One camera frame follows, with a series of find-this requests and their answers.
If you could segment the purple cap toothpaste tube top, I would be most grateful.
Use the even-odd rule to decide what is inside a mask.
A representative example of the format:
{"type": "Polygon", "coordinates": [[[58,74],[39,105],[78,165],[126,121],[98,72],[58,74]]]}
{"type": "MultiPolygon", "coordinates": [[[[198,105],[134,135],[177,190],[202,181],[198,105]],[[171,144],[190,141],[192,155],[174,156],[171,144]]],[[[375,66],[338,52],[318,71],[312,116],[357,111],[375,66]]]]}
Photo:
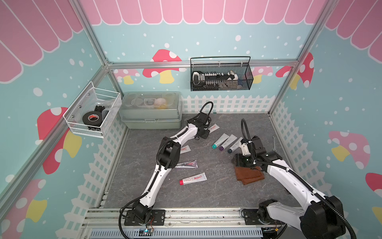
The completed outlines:
{"type": "Polygon", "coordinates": [[[210,128],[208,128],[208,130],[210,131],[210,133],[216,131],[217,129],[219,129],[220,127],[217,125],[217,124],[214,124],[213,126],[211,126],[210,128]]]}

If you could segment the purple cap toothpaste tube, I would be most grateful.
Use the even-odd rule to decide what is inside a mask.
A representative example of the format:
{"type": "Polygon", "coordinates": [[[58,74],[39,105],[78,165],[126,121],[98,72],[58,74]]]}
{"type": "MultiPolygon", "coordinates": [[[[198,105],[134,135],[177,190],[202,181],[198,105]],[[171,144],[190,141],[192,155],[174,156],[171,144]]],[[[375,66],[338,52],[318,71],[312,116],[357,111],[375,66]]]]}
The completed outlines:
{"type": "Polygon", "coordinates": [[[208,130],[210,131],[210,133],[216,131],[217,129],[219,129],[220,127],[217,125],[217,124],[214,124],[213,126],[211,126],[210,128],[208,128],[208,130]]]}
{"type": "Polygon", "coordinates": [[[235,140],[237,140],[237,137],[233,134],[231,134],[227,140],[219,147],[220,151],[225,150],[227,147],[229,147],[235,140]]]}

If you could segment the brown microfiber cloth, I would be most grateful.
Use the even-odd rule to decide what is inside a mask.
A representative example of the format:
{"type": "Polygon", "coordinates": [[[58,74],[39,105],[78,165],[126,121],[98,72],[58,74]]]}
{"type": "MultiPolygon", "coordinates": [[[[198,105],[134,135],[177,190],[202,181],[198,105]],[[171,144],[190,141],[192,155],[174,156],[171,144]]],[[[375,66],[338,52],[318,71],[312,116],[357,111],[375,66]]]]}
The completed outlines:
{"type": "Polygon", "coordinates": [[[241,181],[243,185],[258,182],[265,179],[260,167],[234,167],[236,179],[241,181]]]}

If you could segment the teal cap toothpaste tube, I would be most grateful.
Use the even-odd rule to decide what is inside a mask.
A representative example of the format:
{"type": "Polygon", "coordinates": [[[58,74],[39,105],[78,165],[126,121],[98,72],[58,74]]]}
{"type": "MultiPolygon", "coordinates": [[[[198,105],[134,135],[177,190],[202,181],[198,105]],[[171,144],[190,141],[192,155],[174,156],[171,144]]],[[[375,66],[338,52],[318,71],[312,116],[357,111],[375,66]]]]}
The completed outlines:
{"type": "Polygon", "coordinates": [[[229,135],[223,133],[222,136],[212,145],[213,149],[216,149],[222,143],[224,143],[229,138],[229,135]]]}

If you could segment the dark cap toothpaste tube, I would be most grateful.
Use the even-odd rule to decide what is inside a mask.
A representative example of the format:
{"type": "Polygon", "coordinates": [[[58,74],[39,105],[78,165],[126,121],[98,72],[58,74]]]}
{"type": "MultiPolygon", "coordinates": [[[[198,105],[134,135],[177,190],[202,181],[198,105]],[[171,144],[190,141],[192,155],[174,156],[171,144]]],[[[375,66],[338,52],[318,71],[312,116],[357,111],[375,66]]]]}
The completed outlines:
{"type": "Polygon", "coordinates": [[[242,145],[242,137],[240,137],[228,150],[227,152],[228,153],[233,153],[234,151],[236,151],[238,148],[240,148],[240,146],[242,145]]]}
{"type": "Polygon", "coordinates": [[[191,151],[191,148],[188,145],[186,145],[186,146],[181,148],[180,154],[183,154],[183,153],[186,153],[186,152],[190,152],[190,151],[191,151]]]}

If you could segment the red cap toothpaste tube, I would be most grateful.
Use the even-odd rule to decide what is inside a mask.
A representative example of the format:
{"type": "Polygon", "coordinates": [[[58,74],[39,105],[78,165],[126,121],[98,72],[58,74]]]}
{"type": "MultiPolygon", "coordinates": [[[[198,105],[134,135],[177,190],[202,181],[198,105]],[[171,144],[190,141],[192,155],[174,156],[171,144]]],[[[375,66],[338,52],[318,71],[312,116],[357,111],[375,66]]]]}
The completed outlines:
{"type": "Polygon", "coordinates": [[[196,183],[196,182],[202,182],[202,181],[207,181],[207,177],[205,173],[201,173],[198,175],[194,175],[191,177],[184,178],[180,180],[180,185],[186,185],[186,184],[191,184],[191,183],[196,183]]]}

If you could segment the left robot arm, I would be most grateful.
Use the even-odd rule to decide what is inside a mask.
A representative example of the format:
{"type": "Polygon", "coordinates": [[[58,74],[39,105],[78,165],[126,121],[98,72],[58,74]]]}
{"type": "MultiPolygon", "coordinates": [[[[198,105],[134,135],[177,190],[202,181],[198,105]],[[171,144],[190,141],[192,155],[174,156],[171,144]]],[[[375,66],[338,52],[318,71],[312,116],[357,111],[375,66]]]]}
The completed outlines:
{"type": "Polygon", "coordinates": [[[156,165],[152,177],[149,180],[143,194],[128,202],[119,211],[119,224],[127,215],[124,211],[131,207],[130,212],[140,224],[146,224],[150,220],[151,210],[155,204],[158,192],[167,175],[179,163],[181,148],[184,143],[191,139],[206,139],[210,131],[210,114],[214,104],[212,101],[205,103],[198,114],[186,121],[186,126],[171,137],[164,137],[156,154],[156,165]]]}

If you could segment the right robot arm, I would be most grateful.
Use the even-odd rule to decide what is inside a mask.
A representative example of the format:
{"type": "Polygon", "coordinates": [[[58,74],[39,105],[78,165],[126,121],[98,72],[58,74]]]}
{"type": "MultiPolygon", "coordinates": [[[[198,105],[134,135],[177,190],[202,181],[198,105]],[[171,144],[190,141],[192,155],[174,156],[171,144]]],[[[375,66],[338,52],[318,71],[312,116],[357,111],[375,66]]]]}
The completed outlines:
{"type": "Polygon", "coordinates": [[[235,166],[269,174],[301,206],[290,207],[275,199],[266,200],[258,206],[257,220],[260,223],[282,222],[286,227],[301,231],[307,239],[336,239],[345,233],[352,239],[357,237],[337,197],[320,192],[293,171],[279,154],[267,152],[258,136],[250,136],[245,119],[241,120],[241,131],[242,152],[234,156],[235,166]]]}

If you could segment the silver foil toothpaste tube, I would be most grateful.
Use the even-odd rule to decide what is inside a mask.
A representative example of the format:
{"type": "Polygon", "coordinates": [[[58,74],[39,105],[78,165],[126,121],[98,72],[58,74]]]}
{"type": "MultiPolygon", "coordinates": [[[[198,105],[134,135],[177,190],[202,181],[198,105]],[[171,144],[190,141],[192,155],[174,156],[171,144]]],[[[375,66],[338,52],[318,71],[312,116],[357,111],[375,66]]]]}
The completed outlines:
{"type": "Polygon", "coordinates": [[[176,168],[198,168],[197,161],[181,162],[176,165],[176,168]]]}

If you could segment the silver wrench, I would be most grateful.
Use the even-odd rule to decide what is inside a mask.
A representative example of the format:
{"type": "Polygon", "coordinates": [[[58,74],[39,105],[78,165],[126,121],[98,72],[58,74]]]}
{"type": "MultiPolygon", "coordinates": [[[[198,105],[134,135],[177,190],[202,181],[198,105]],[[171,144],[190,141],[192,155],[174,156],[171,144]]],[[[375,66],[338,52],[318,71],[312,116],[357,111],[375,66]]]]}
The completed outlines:
{"type": "Polygon", "coordinates": [[[273,135],[272,138],[273,138],[273,149],[272,149],[272,151],[276,152],[277,151],[277,149],[276,149],[276,136],[273,135]]]}

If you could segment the black power strip in basket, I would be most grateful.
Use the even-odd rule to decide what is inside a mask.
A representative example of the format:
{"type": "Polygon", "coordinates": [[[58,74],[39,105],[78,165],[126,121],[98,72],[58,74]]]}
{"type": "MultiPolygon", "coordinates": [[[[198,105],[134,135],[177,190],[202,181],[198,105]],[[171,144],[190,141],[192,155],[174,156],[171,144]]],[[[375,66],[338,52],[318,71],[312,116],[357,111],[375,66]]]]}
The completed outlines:
{"type": "Polygon", "coordinates": [[[195,71],[192,74],[192,85],[202,88],[230,88],[238,85],[237,74],[202,73],[195,71]]]}

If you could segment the green plastic storage box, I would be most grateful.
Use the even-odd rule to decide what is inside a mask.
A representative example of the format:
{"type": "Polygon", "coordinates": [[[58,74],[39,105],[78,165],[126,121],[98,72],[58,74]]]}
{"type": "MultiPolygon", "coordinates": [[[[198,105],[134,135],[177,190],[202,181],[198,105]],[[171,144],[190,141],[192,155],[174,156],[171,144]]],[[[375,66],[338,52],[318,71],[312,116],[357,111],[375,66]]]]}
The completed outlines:
{"type": "Polygon", "coordinates": [[[180,92],[130,92],[119,109],[129,129],[178,129],[182,124],[180,92]]]}

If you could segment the black tape roll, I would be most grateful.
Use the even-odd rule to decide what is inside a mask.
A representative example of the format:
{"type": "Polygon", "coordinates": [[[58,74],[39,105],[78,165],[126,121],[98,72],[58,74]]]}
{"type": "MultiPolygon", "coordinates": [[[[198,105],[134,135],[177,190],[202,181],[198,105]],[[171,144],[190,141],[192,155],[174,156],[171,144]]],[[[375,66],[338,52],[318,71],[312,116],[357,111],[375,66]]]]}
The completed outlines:
{"type": "Polygon", "coordinates": [[[100,127],[102,120],[102,113],[99,111],[88,112],[83,115],[82,121],[85,125],[100,127]]]}

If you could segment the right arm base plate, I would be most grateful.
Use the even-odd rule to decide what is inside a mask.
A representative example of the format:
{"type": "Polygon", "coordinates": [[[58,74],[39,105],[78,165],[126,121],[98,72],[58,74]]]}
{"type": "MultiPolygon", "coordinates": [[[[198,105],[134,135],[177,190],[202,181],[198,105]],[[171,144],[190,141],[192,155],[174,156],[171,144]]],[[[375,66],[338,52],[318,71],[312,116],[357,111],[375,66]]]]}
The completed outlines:
{"type": "Polygon", "coordinates": [[[242,209],[241,216],[245,225],[277,225],[277,222],[270,218],[268,212],[263,209],[242,209]]]}

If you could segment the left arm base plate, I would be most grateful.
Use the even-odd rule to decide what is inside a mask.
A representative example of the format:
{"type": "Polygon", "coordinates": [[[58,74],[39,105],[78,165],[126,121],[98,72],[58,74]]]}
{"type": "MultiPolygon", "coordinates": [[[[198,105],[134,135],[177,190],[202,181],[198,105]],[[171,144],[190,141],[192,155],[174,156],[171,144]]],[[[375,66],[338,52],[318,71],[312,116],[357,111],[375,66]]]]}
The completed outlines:
{"type": "Polygon", "coordinates": [[[149,210],[142,213],[136,213],[129,210],[123,219],[124,226],[164,226],[166,211],[165,210],[149,210]]]}

